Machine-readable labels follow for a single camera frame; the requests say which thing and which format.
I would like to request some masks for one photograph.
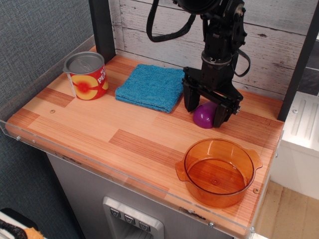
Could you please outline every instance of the folded towel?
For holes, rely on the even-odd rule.
[[[183,90],[183,70],[138,65],[115,91],[115,99],[170,113]]]

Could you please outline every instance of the wooden wall panel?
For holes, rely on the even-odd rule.
[[[152,0],[113,0],[110,5],[114,20],[117,54],[149,64],[166,67],[201,68],[204,49],[202,21],[198,16],[190,32],[175,40],[153,43],[146,34],[146,23]],[[238,89],[283,100],[296,66],[317,0],[303,4],[296,0],[247,0],[246,45],[241,49],[252,60],[251,71],[243,78],[234,77]],[[189,13],[171,0],[162,0],[155,18],[154,34],[179,30]],[[240,58],[237,72],[247,67]]]

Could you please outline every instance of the black metal frame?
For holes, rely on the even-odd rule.
[[[89,0],[96,50],[105,63],[115,54],[112,20],[108,0]]]
[[[288,86],[283,105],[280,109],[278,120],[285,121],[287,118],[290,107],[296,95],[300,80],[306,68],[309,56],[311,54],[316,38],[318,36],[318,32],[319,32],[318,22],[319,22],[319,2],[317,3],[317,7],[313,15],[313,20],[311,21],[311,24],[309,26],[304,45],[302,47],[299,59],[295,67],[295,71],[293,73],[292,79]]]

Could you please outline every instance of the tin can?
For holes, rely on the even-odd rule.
[[[103,96],[108,88],[104,58],[91,51],[80,52],[67,58],[63,71],[67,74],[74,96],[94,100]]]

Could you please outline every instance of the transparent orange bowl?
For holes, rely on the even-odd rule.
[[[209,138],[193,144],[175,169],[196,200],[224,208],[243,199],[262,166],[255,151],[225,139]]]

